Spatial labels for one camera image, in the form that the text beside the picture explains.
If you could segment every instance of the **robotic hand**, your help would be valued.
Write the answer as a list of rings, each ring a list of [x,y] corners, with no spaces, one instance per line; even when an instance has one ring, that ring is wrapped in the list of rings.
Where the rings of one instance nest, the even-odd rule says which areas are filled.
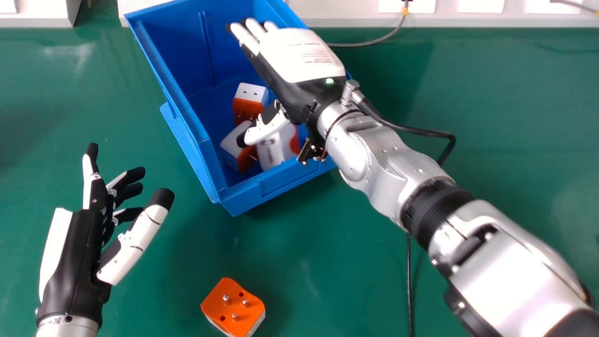
[[[96,336],[111,287],[139,260],[173,204],[173,192],[161,188],[145,208],[116,210],[141,193],[138,181],[146,170],[128,170],[105,184],[97,157],[92,143],[83,155],[83,208],[55,210],[40,269],[37,337]],[[129,221],[125,234],[102,253],[114,228]]]
[[[564,259],[404,144],[308,29],[255,19],[230,31],[277,100],[238,139],[305,124],[298,160],[329,155],[373,207],[414,236],[445,277],[445,301],[474,336],[599,336],[589,291]]]

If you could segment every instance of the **bolt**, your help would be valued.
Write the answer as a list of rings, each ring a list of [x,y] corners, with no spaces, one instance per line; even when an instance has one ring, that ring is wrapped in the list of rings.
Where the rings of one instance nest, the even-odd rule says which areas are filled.
[[[342,106],[349,106],[352,103],[352,93],[360,88],[360,83],[356,80],[348,80],[345,82],[343,92],[341,93],[341,99],[339,102]]]

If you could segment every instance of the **green tabletop surface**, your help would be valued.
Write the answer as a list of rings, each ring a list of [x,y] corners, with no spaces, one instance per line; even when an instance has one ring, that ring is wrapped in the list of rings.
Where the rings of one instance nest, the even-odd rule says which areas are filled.
[[[406,241],[336,170],[244,215],[212,204],[158,108],[165,101],[113,1],[75,29],[0,30],[0,337],[33,336],[54,208],[81,207],[81,156],[106,180],[145,166],[176,194],[113,288],[101,337],[221,336],[199,305],[224,276],[260,297],[255,336],[407,336]],[[386,29],[318,30],[350,42]],[[458,138],[445,169],[557,249],[599,296],[599,31],[408,29],[335,50],[387,117]],[[406,137],[436,157],[441,140]],[[466,336],[417,246],[417,336]]]

